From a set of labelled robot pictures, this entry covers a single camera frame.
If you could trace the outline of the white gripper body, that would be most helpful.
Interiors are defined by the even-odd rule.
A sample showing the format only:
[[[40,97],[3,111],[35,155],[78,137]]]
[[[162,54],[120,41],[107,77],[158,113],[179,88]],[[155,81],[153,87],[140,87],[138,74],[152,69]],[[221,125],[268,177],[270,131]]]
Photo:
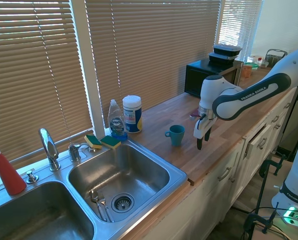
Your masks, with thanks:
[[[212,128],[216,120],[217,117],[215,117],[214,119],[208,119],[208,117],[205,115],[200,117],[195,124],[193,136],[197,139],[202,139],[205,134]]]

